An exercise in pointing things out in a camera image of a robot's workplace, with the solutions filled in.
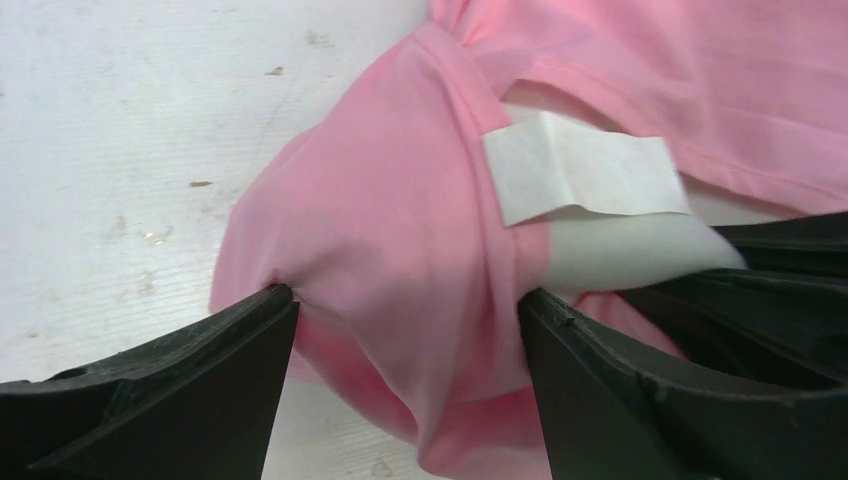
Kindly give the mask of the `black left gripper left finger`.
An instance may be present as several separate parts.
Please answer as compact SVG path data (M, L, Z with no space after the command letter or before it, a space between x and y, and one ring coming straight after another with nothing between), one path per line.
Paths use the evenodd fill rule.
M258 479L299 305L284 285L39 382L1 386L5 479Z

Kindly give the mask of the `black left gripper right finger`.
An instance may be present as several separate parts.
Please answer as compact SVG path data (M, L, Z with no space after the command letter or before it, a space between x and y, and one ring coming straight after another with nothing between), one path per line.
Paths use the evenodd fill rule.
M846 477L846 214L720 233L746 269L622 292L682 357L545 290L521 300L553 478Z

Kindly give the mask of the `white pillow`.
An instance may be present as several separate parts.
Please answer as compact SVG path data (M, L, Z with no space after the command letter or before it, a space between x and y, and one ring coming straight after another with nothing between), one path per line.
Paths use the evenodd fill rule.
M585 103L540 85L521 85L504 100L509 126L541 111L602 131L623 127ZM568 207L510 227L546 229L547 261L538 285L568 300L587 292L643 287L712 268L744 267L741 255L717 227L764 223L792 216L790 209L744 198L682 177L690 211L638 216L603 215Z

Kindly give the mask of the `pink pillowcase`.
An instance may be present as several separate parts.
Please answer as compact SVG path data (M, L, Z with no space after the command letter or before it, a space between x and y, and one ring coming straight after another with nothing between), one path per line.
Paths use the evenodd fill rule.
M295 372L449 479L555 479L521 334L542 289L666 354L622 297L538 285L542 226L504 224L482 138L521 85L660 137L684 178L847 216L843 1L433 1L234 208L210 308L274 284L300 302Z

